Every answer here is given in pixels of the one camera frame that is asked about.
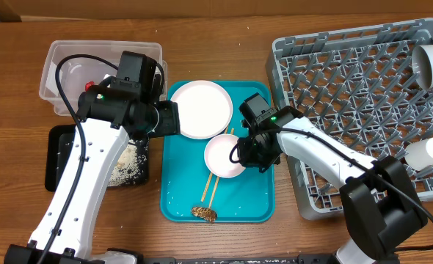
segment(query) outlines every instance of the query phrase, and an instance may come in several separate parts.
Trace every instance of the table surface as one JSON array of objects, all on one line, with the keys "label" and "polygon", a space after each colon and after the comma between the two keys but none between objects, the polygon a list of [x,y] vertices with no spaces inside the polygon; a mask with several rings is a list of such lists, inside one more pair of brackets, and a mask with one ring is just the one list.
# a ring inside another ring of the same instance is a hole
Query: table surface
[{"label": "table surface", "polygon": [[[38,95],[40,75],[55,40],[160,43],[169,83],[256,80],[268,84],[265,62],[278,37],[433,17],[433,13],[303,15],[121,21],[0,23],[0,263],[11,244],[25,246],[52,193],[44,188],[48,132],[70,124]],[[108,247],[146,257],[287,257],[333,252],[349,238],[343,218],[307,221],[297,210],[286,161],[275,167],[277,207],[262,224],[179,224],[159,209],[162,139],[150,146],[150,181],[106,192],[93,253]],[[433,202],[426,207],[433,213]],[[404,245],[433,243],[433,226]],[[403,263],[433,263],[433,252],[405,252]]]}]

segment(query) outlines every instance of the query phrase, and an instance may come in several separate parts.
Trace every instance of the teal tray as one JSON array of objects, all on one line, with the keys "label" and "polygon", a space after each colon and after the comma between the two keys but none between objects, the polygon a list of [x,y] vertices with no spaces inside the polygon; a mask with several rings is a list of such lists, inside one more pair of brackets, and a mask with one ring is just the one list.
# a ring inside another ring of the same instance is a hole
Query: teal tray
[{"label": "teal tray", "polygon": [[[167,97],[188,81],[174,84]],[[270,91],[257,81],[215,81],[230,95],[233,101],[233,118],[229,131],[247,136],[239,106],[256,92],[270,103]],[[194,206],[208,207],[216,176],[212,177],[205,202],[200,199],[210,171],[203,160],[205,146],[210,139],[189,139],[182,135],[164,138],[163,172],[161,177],[161,212],[171,221],[204,221],[194,217],[190,211]],[[211,209],[215,210],[219,223],[260,223],[269,219],[275,209],[274,167],[264,173],[258,168],[247,168],[232,179],[221,178],[215,192]]]}]

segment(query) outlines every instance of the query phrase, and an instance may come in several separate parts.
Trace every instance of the dish rack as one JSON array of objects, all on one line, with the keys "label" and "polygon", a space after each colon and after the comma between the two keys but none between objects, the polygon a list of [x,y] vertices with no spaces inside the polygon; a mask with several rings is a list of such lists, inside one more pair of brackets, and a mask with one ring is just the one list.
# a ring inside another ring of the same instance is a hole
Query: dish rack
[{"label": "dish rack", "polygon": [[[433,137],[433,87],[420,89],[410,67],[413,48],[426,44],[433,18],[281,37],[266,63],[274,104],[293,106],[361,153],[403,158],[408,144]],[[342,213],[330,183],[295,158],[288,166],[304,218]],[[433,200],[433,167],[404,166],[421,200]]]}]

